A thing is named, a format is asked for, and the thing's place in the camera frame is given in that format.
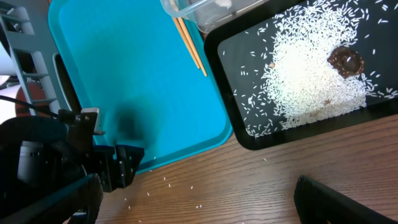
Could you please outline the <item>rice pile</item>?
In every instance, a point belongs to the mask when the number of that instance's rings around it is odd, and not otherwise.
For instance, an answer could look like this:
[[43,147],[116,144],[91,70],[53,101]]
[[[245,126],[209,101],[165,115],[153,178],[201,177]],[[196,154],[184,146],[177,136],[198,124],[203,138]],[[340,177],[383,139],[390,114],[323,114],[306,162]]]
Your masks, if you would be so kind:
[[[343,78],[340,46],[364,60]],[[220,44],[244,133],[260,138],[397,97],[397,2],[304,1]]]

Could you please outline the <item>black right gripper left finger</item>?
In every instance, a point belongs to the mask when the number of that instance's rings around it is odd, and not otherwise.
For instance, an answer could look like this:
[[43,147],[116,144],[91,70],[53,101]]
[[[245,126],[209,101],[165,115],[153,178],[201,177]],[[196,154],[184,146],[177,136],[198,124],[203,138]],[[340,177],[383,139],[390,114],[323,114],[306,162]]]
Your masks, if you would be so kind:
[[90,174],[1,218],[1,223],[95,223],[102,199],[100,178]]

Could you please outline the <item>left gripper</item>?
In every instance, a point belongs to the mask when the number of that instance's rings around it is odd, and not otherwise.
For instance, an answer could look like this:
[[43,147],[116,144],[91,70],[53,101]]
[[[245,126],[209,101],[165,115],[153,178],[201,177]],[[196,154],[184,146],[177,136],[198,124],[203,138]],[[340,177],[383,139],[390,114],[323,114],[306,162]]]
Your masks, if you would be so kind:
[[79,113],[60,109],[57,119],[68,126],[67,137],[57,143],[57,149],[86,174],[98,174],[105,192],[132,183],[144,157],[144,148],[95,144],[93,137],[104,135],[98,108],[85,108]]

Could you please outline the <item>brown food scrap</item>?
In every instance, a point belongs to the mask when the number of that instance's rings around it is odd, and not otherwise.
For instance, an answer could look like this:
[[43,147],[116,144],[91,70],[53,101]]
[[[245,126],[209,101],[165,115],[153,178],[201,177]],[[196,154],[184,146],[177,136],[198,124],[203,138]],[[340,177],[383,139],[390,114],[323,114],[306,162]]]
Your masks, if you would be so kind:
[[364,72],[362,56],[349,47],[335,48],[327,61],[343,78],[360,75]]

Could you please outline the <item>wooden chopstick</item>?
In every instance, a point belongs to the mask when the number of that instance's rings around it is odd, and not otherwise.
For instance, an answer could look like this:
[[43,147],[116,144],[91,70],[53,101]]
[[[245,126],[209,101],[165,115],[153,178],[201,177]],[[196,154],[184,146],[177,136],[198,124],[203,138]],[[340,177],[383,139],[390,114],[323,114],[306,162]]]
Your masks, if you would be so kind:
[[182,30],[182,28],[181,28],[181,26],[180,26],[180,23],[178,22],[177,17],[172,17],[172,20],[173,20],[173,22],[174,22],[174,24],[175,24],[175,26],[176,26],[176,28],[177,28],[177,30],[178,30],[178,33],[180,34],[180,36],[181,36],[181,38],[182,38],[184,44],[186,45],[187,50],[189,51],[189,54],[191,55],[191,57],[192,57],[192,59],[193,59],[195,65],[197,66],[198,69],[200,69],[200,67],[199,67],[199,65],[198,65],[198,62],[196,61],[196,58],[195,58],[195,56],[194,56],[194,54],[193,54],[193,51],[192,51],[192,49],[190,48],[190,45],[188,44],[188,40],[186,39],[186,37],[185,37],[185,35],[184,35],[184,33],[183,33],[183,30]]
[[190,48],[193,51],[193,54],[194,54],[194,56],[196,58],[196,61],[198,62],[198,65],[199,65],[200,69],[202,70],[204,76],[207,77],[208,74],[207,74],[207,72],[205,70],[203,62],[202,62],[202,60],[201,60],[201,58],[200,58],[200,56],[198,54],[198,50],[197,50],[195,44],[193,43],[193,39],[192,39],[188,29],[187,29],[187,26],[186,26],[184,20],[181,17],[178,17],[177,19],[178,19],[178,22],[180,23],[180,26],[181,26],[181,28],[183,30],[183,33],[184,33],[186,39],[188,40],[188,44],[190,45]]

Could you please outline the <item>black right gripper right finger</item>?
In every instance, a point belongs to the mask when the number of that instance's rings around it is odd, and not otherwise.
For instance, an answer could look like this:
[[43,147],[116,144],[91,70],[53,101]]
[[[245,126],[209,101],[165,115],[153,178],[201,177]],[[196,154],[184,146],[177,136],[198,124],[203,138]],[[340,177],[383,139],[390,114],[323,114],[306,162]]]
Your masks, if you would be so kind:
[[294,204],[301,223],[397,224],[319,181],[301,175],[296,183]]

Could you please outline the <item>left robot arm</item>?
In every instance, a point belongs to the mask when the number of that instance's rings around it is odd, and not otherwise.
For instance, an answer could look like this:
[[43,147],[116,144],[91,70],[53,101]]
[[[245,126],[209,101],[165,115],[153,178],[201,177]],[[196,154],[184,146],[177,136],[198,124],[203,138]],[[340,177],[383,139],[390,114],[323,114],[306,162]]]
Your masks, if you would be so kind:
[[1,124],[1,216],[90,174],[105,192],[130,185],[144,148],[96,145],[98,108],[59,110],[49,117],[21,116]]

